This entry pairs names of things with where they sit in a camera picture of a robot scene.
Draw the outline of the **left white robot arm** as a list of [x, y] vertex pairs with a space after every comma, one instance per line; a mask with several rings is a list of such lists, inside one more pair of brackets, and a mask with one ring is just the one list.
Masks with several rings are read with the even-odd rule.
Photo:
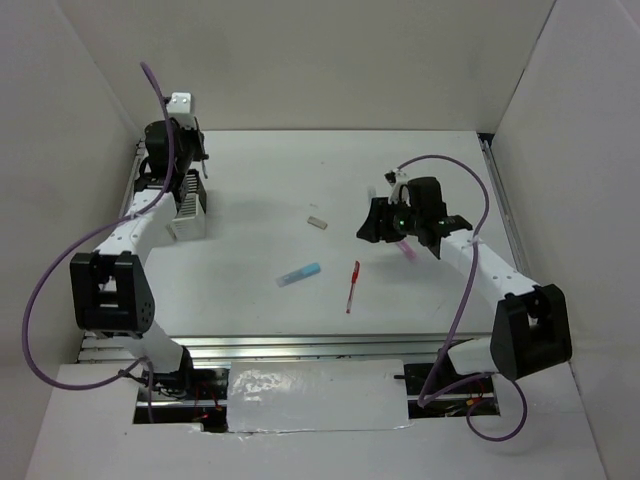
[[146, 126], [143, 158], [134, 182], [127, 221], [90, 253], [70, 261], [72, 297], [80, 329], [113, 339], [134, 358], [150, 361], [145, 377], [176, 399], [196, 390], [197, 374], [188, 350], [156, 322], [156, 302], [144, 266], [151, 251], [172, 241], [206, 234], [207, 193], [204, 135], [192, 114], [173, 113], [172, 127]]

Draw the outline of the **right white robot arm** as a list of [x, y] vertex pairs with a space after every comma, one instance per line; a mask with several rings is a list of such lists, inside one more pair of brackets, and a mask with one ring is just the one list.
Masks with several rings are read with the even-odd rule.
[[466, 219], [449, 214], [436, 178], [408, 179], [398, 170], [385, 178], [391, 193], [371, 199], [357, 238], [369, 243], [416, 238], [436, 259], [472, 275], [473, 290], [495, 312], [490, 337], [448, 349], [436, 369], [441, 388], [460, 391], [475, 373], [518, 380], [572, 358], [566, 298], [558, 286], [541, 286], [519, 273], [475, 235]]

